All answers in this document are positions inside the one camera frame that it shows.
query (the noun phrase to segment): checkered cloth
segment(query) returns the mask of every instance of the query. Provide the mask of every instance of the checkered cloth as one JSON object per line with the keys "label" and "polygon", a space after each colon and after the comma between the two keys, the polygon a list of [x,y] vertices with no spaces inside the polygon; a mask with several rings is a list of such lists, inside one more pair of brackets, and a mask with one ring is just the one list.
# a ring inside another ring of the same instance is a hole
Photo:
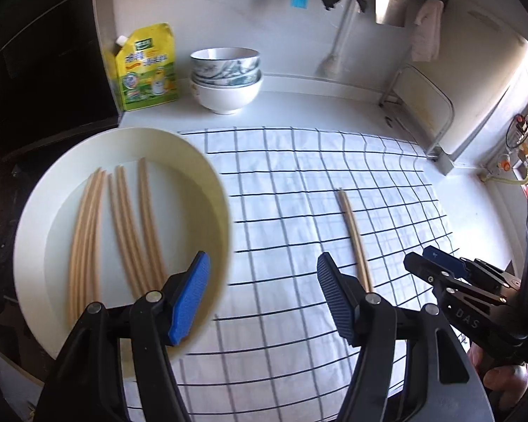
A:
{"label": "checkered cloth", "polygon": [[[435,299],[405,270],[405,254],[428,245],[457,251],[424,176],[422,150],[391,138],[293,128],[183,136],[221,173],[235,251],[214,320],[172,363],[192,420],[332,420],[359,353],[338,336],[316,276],[324,251],[356,275],[334,190],[348,194],[376,293],[420,309]],[[399,341],[391,393],[403,385],[405,354]],[[125,390],[131,418],[144,420],[136,383]]]}

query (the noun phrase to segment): blue gripper pad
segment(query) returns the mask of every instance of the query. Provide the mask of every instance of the blue gripper pad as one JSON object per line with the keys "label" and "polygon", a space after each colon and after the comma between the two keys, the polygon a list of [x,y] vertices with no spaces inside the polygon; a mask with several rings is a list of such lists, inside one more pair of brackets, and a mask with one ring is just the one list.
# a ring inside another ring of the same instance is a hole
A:
{"label": "blue gripper pad", "polygon": [[317,259],[317,279],[338,334],[353,345],[356,339],[356,307],[360,295],[365,296],[360,281],[355,277],[343,275],[328,252],[322,253]]}
{"label": "blue gripper pad", "polygon": [[451,273],[454,278],[463,278],[466,281],[469,280],[469,273],[467,272],[465,264],[454,257],[434,246],[426,246],[422,252],[422,256],[430,260],[432,263],[444,268],[448,273]]}
{"label": "blue gripper pad", "polygon": [[173,309],[168,338],[173,346],[179,345],[190,332],[197,307],[206,291],[209,270],[209,255],[198,252],[185,273],[173,276],[182,276],[177,291],[170,300]]}

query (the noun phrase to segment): human hand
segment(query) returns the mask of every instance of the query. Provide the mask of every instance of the human hand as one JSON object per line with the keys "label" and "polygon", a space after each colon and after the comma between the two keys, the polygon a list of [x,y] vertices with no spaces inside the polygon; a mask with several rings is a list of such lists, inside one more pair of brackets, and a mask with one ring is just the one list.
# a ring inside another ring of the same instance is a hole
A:
{"label": "human hand", "polygon": [[[467,351],[467,356],[479,375],[481,375],[480,366],[484,355],[483,349],[475,343]],[[508,411],[518,403],[526,389],[528,389],[528,364],[505,365],[493,368],[483,376],[483,385],[487,389],[502,392],[499,400],[499,409]]]}

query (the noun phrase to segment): white cap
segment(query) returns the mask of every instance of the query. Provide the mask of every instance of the white cap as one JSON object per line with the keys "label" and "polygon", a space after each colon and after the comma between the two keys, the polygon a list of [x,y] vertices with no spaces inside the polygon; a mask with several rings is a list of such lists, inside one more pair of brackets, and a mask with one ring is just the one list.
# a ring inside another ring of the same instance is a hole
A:
{"label": "white cap", "polygon": [[120,46],[120,47],[123,47],[125,46],[125,43],[127,42],[129,38],[127,38],[127,36],[123,36],[123,35],[120,35],[118,36],[118,38],[115,40],[115,43]]}

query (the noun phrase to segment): green logo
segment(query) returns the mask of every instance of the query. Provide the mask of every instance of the green logo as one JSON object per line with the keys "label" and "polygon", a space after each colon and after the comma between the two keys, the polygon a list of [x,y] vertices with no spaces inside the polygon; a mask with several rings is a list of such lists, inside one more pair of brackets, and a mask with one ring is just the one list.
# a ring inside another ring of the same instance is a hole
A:
{"label": "green logo", "polygon": [[135,50],[145,50],[152,47],[152,38],[146,40],[135,41]]}

